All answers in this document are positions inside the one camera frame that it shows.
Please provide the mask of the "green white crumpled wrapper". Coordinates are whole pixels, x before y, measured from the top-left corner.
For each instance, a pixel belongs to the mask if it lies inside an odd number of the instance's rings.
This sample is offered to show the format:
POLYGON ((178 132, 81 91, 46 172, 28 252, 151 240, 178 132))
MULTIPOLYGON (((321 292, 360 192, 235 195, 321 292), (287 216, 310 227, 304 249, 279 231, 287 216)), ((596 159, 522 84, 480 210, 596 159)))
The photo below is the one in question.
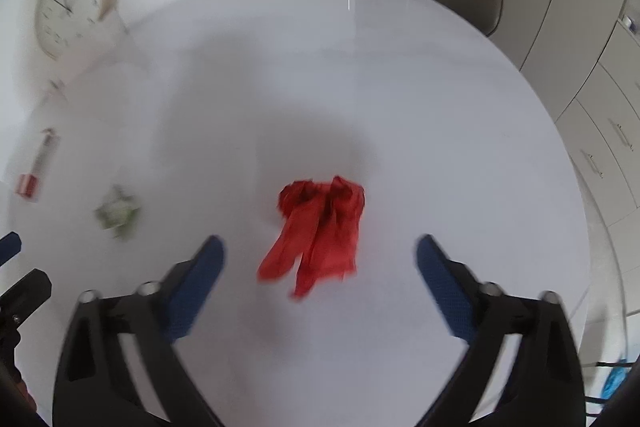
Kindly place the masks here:
POLYGON ((93 211, 103 230, 111 231, 116 239, 128 239, 137 224, 141 206, 134 194, 114 184, 93 211))

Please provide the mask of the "white cabinet with drawers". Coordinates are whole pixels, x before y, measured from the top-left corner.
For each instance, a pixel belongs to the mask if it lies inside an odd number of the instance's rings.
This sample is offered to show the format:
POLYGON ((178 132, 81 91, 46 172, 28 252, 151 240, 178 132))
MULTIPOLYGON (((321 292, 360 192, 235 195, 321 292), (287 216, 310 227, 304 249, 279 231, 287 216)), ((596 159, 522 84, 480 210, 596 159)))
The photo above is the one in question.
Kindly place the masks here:
POLYGON ((638 208, 631 108, 600 57, 625 0, 502 0, 490 38, 532 86, 607 225, 638 208))

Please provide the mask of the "white oval marble table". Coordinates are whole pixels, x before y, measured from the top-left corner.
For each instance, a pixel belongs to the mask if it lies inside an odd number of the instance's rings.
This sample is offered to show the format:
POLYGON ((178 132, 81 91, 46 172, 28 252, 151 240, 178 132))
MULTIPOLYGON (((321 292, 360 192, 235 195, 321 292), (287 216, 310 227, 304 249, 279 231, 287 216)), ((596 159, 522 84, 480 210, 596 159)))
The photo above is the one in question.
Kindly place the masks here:
POLYGON ((226 246, 183 364, 229 426, 412 426, 462 355, 414 262, 436 237, 515 296, 554 291, 585 323, 588 239, 576 176, 528 82, 432 0, 181 0, 27 115, 8 187, 41 131, 60 136, 37 198, 11 196, 21 235, 6 278, 38 268, 50 300, 17 361, 43 415, 78 296, 127 295, 226 246), (261 282, 283 187, 366 193, 356 272, 291 297, 261 282), (141 206, 124 241, 93 211, 114 184, 141 206))

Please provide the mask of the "red white small box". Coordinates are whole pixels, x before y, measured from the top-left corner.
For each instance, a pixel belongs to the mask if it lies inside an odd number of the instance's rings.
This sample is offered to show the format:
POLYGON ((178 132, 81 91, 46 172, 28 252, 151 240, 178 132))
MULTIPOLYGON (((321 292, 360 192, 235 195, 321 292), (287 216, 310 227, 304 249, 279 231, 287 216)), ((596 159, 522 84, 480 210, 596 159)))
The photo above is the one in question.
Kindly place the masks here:
POLYGON ((60 136, 53 128, 43 129, 41 134, 41 143, 37 147, 34 160, 17 179, 16 194, 29 202, 37 198, 52 156, 60 143, 60 136))

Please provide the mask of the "red paper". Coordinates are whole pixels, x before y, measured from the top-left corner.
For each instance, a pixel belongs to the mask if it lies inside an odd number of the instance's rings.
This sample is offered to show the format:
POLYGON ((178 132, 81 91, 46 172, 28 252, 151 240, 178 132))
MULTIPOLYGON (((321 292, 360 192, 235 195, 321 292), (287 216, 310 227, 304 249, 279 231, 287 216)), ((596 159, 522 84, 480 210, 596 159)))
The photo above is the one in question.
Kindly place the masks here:
POLYGON ((258 280, 276 281, 296 269, 291 297, 303 299, 323 280, 354 274, 364 205, 363 187, 341 176, 283 187, 278 209, 284 225, 259 265, 258 280))

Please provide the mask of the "round white wall clock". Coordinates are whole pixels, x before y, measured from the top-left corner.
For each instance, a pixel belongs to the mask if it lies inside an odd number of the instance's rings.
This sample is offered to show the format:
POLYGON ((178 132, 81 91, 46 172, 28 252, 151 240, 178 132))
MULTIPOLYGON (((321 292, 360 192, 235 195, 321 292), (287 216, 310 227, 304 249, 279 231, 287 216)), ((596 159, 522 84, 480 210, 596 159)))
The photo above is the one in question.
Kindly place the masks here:
POLYGON ((35 33, 41 51, 57 60, 88 35, 116 3, 117 0, 38 0, 35 33))

